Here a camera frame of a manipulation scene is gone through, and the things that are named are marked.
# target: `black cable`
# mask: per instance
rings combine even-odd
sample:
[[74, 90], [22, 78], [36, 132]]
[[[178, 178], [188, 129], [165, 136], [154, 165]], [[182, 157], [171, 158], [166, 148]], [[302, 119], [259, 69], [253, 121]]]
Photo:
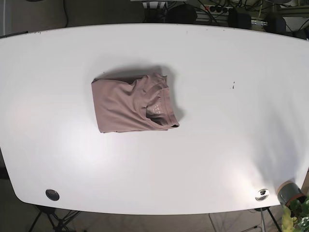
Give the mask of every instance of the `black cable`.
[[309, 19], [307, 19], [307, 20], [303, 23], [303, 25], [301, 25], [301, 27], [300, 27], [297, 31], [300, 31], [300, 30], [303, 28], [303, 26], [304, 26], [308, 21], [309, 21]]
[[202, 10], [202, 9], [200, 9], [200, 8], [198, 8], [198, 9], [200, 9], [200, 10], [202, 10], [202, 11], [207, 11], [208, 12], [208, 14], [210, 15], [210, 17], [212, 17], [212, 19], [216, 22], [216, 24], [218, 25], [218, 26], [220, 26], [220, 24], [217, 22], [217, 20], [212, 16], [212, 14], [210, 13], [210, 11], [206, 8], [206, 7], [204, 7], [205, 8], [205, 10]]
[[168, 9], [170, 9], [170, 8], [174, 7], [176, 4], [177, 4], [177, 2], [176, 2], [176, 1], [175, 1], [175, 2], [173, 2], [173, 3], [171, 3], [171, 4], [170, 4], [170, 6], [168, 6]]
[[289, 29], [291, 32], [293, 32], [292, 29], [289, 27], [289, 25], [286, 24], [286, 26], [288, 27], [288, 29]]
[[67, 12], [67, 4], [66, 4], [66, 0], [63, 0], [63, 10], [64, 10], [64, 14], [66, 16], [66, 25], [64, 26], [65, 28], [68, 26], [69, 24], [69, 17], [68, 17], [68, 12]]
[[207, 11], [204, 11], [203, 9], [200, 9], [198, 7], [194, 6], [194, 8], [199, 9], [199, 10], [203, 11], [204, 13], [206, 13], [208, 15], [208, 17], [209, 17], [208, 25], [210, 25], [212, 23], [212, 16], [211, 16], [211, 14], [209, 14]]
[[223, 15], [225, 12], [222, 12], [221, 14], [217, 15], [215, 18], [220, 17], [221, 15]]

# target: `folded clothing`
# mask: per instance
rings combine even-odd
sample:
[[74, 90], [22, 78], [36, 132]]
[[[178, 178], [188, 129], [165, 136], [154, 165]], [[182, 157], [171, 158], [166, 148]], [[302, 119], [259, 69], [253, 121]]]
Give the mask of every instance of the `folded clothing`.
[[91, 85], [98, 129], [102, 133], [179, 127], [166, 79], [158, 73], [143, 76], [132, 84], [99, 79]]

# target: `black object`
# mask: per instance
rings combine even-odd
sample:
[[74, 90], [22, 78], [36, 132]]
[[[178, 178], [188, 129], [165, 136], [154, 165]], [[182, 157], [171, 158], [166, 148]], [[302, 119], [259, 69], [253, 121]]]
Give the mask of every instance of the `black object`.
[[1, 180], [9, 180], [9, 174], [5, 167], [0, 168], [0, 179]]
[[168, 10], [166, 19], [169, 23], [193, 24], [197, 19], [194, 6], [182, 4]]
[[251, 16], [244, 8], [232, 8], [229, 10], [227, 23], [231, 28], [250, 29]]
[[[39, 217], [41, 216], [42, 213], [46, 214], [47, 217], [48, 217], [48, 220], [50, 221], [50, 223], [52, 224], [53, 226], [53, 230], [55, 232], [61, 232], [63, 231], [62, 229], [65, 229], [65, 231], [68, 231], [68, 232], [76, 232], [76, 231], [70, 231], [68, 228], [67, 228], [67, 224], [69, 222], [71, 222], [75, 217], [77, 217], [79, 214], [80, 214], [80, 211], [72, 211], [70, 210], [67, 215], [63, 218], [63, 219], [60, 219], [58, 218], [58, 216], [55, 214], [55, 211], [56, 211], [56, 208], [52, 208], [52, 207], [47, 207], [47, 206], [41, 206], [41, 205], [36, 205], [36, 207], [39, 209], [39, 214], [37, 215], [37, 217], [35, 218], [34, 222], [32, 223], [31, 225], [31, 228], [29, 230], [29, 232], [32, 232], [35, 224], [37, 223]], [[58, 224], [55, 225], [51, 216], [53, 216]]]
[[[257, 209], [254, 209], [254, 210], [255, 210], [255, 211], [258, 211], [258, 212], [261, 212], [261, 208], [257, 208]], [[264, 207], [264, 208], [262, 208], [262, 211], [265, 211], [265, 210], [268, 211], [268, 213], [269, 213], [271, 219], [273, 220], [273, 222], [275, 223], [275, 225], [276, 225], [278, 231], [279, 231], [279, 232], [282, 232], [280, 226], [278, 225], [277, 221], [275, 220], [274, 216], [272, 215], [272, 213], [271, 213], [269, 207]]]
[[60, 198], [59, 194], [55, 190], [52, 190], [52, 189], [46, 190], [45, 194], [52, 201], [58, 201]]
[[264, 27], [266, 32], [275, 34], [284, 34], [286, 32], [286, 22], [280, 14], [268, 14], [264, 21], [267, 22], [267, 26]]

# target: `cable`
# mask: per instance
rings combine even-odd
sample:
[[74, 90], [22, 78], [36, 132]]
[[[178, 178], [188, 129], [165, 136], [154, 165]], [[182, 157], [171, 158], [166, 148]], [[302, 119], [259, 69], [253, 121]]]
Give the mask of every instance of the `cable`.
[[68, 17], [68, 12], [67, 12], [66, 0], [63, 0], [63, 10], [64, 10], [64, 14], [65, 14], [66, 20], [67, 20], [66, 25], [64, 26], [66, 28], [69, 24], [69, 17]]
[[223, 15], [225, 12], [222, 12], [221, 14], [218, 14], [215, 18], [220, 17], [221, 15]]
[[289, 27], [289, 25], [286, 24], [286, 26], [288, 27], [288, 29], [289, 29], [291, 32], [293, 32], [292, 29]]
[[303, 25], [301, 25], [301, 27], [300, 27], [297, 31], [300, 31], [300, 30], [303, 28], [303, 26], [304, 26], [308, 21], [309, 21], [309, 19], [307, 19], [307, 20], [303, 23]]

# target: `green leaf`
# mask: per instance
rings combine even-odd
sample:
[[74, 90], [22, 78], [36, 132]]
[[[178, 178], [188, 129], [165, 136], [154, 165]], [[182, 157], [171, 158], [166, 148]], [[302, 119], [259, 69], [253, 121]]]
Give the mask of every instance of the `green leaf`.
[[282, 215], [282, 226], [285, 229], [291, 229], [293, 227], [293, 219], [286, 213]]
[[285, 205], [283, 205], [283, 215], [287, 215], [289, 217], [291, 217], [291, 210], [286, 207]]
[[295, 232], [295, 230], [296, 230], [294, 227], [286, 229], [283, 225], [281, 226], [281, 229], [282, 229], [283, 232]]
[[303, 217], [301, 221], [299, 222], [298, 226], [302, 229], [308, 229], [309, 228], [309, 217]]
[[302, 207], [300, 201], [298, 199], [296, 200], [292, 200], [291, 203], [290, 203], [290, 208], [292, 211], [298, 211], [300, 210]]
[[295, 230], [293, 228], [291, 229], [282, 229], [282, 232], [294, 232]]
[[302, 208], [302, 210], [303, 210], [303, 213], [309, 214], [309, 201], [304, 202], [304, 203], [301, 205], [301, 208]]

